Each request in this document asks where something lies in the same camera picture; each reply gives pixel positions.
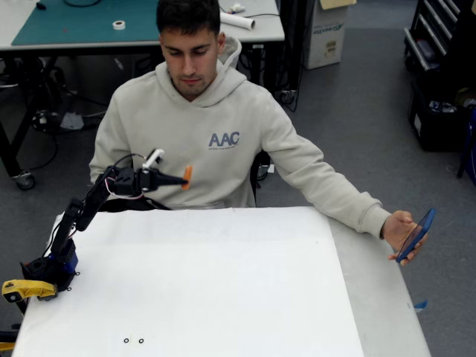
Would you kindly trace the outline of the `person's left hand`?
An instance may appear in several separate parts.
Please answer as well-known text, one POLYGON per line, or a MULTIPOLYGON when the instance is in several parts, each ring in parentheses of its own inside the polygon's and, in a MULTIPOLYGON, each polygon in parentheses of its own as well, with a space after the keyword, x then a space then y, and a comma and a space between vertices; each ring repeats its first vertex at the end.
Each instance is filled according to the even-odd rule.
MULTIPOLYGON (((381 229, 381 238, 385 240, 393 249, 393 253, 387 258, 389 260, 396 260, 398 253, 404 245, 408 235, 415 229, 417 223, 414 222, 410 212, 404 210, 397 210, 392 213, 386 220, 381 229)), ((428 234, 414 246, 408 253, 407 257, 400 261, 401 266, 406 266, 412 262, 416 256, 421 252, 422 247, 428 241, 428 234)))

